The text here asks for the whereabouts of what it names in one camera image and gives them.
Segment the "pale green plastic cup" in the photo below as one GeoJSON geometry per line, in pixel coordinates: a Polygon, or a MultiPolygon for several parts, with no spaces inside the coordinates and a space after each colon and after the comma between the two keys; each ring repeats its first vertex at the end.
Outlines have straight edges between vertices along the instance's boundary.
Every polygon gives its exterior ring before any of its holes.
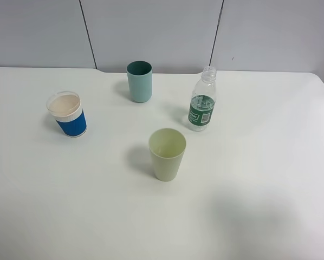
{"type": "Polygon", "coordinates": [[[178,173],[186,139],[173,128],[155,131],[148,140],[154,174],[160,181],[172,181],[178,173]]]}

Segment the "clear bottle green label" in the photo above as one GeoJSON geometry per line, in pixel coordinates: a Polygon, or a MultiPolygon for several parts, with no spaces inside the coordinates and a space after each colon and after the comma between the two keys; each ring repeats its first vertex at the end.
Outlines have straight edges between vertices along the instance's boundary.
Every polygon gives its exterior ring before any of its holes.
{"type": "Polygon", "coordinates": [[[188,114],[189,128],[192,131],[203,131],[210,123],[216,103],[216,74],[214,67],[205,67],[193,89],[188,114]]]}

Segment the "teal plastic cup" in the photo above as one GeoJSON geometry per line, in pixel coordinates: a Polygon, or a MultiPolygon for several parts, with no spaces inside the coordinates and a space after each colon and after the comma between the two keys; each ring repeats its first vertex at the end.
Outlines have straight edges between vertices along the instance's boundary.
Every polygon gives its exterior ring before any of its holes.
{"type": "Polygon", "coordinates": [[[127,66],[131,99],[145,103],[152,97],[152,66],[146,61],[134,61],[127,66]]]}

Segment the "blue white paper cup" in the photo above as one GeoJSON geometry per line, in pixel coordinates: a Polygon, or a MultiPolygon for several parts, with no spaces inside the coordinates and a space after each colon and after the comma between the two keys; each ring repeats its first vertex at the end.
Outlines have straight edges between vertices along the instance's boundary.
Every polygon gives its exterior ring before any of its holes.
{"type": "Polygon", "coordinates": [[[87,130],[82,102],[77,93],[58,92],[46,104],[48,112],[69,137],[79,137],[87,130]]]}

